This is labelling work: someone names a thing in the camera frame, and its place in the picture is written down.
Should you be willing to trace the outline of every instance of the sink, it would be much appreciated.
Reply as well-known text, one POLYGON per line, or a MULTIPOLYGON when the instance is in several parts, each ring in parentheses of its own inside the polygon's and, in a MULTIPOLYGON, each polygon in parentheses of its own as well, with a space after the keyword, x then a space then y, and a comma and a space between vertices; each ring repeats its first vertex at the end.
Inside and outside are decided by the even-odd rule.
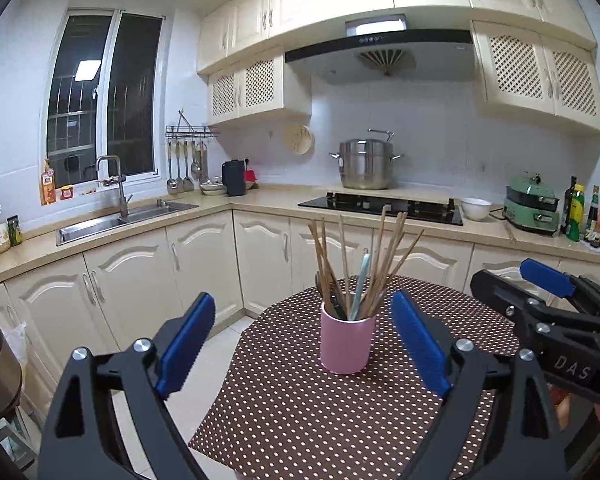
POLYGON ((186 211, 187 209, 193 209, 195 207, 198 206, 193 204, 182 204, 179 202, 165 202, 164 200, 158 199, 154 204, 130 208, 126 218, 122 218, 119 213, 115 213, 113 215, 101 216, 100 218, 94 218, 93 220, 87 220, 86 222, 63 227, 58 230, 56 245, 60 246, 75 240, 86 238, 87 236, 115 229, 116 227, 135 224, 142 220, 148 220, 170 213, 177 213, 178 211, 186 211))

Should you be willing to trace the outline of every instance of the kitchen faucet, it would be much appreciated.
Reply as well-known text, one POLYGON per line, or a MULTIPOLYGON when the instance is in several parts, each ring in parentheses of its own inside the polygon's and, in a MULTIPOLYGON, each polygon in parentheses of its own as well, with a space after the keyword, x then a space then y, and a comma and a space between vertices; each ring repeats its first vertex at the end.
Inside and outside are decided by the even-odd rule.
POLYGON ((100 170, 100 161, 101 160, 114 160, 116 162, 116 167, 118 168, 118 191, 120 196, 118 197, 118 202, 120 203, 120 216, 122 218, 126 218, 129 215, 129 211, 126 208, 126 204, 131 200, 133 194, 129 196, 129 198, 125 198, 125 189, 122 186, 122 183, 126 180, 126 176, 122 174, 122 170, 120 169, 120 157, 117 155, 101 155, 96 159, 96 172, 100 170))

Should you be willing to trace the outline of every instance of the table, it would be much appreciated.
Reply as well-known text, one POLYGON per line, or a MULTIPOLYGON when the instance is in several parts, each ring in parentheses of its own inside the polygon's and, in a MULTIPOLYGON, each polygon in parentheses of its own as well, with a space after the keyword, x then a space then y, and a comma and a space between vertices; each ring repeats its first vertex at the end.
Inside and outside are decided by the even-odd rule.
MULTIPOLYGON (((453 336, 491 352, 517 350, 511 325, 477 300, 396 276, 378 314, 368 365, 336 375, 320 364, 321 298, 309 288, 268 308, 243 332, 189 446, 255 479, 397 478, 440 406, 390 319, 390 298, 403 288, 453 336)), ((492 402, 484 392, 453 478, 471 469, 492 402)))

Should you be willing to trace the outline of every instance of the burner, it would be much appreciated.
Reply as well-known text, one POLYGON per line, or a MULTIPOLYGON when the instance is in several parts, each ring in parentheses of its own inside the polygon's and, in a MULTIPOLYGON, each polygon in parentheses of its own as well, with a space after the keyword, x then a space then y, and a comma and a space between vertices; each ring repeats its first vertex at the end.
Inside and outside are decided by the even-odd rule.
POLYGON ((388 206, 386 212, 388 216, 398 216, 398 213, 404 211, 407 213, 407 218, 415 220, 462 225, 460 210, 456 207, 452 198, 449 199, 447 204, 439 204, 435 202, 421 202, 420 200, 403 200, 400 198, 328 192, 326 196, 314 198, 298 205, 352 213, 371 213, 374 215, 382 214, 382 208, 386 205, 388 206))

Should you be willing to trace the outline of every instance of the green electric cooker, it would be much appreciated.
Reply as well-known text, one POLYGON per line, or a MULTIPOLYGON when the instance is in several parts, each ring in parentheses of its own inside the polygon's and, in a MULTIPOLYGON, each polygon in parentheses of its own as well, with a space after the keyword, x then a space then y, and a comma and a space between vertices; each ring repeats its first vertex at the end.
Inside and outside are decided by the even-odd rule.
POLYGON ((512 179, 507 186, 503 215, 518 229, 552 235, 560 225, 558 198, 544 186, 540 175, 524 174, 512 179))

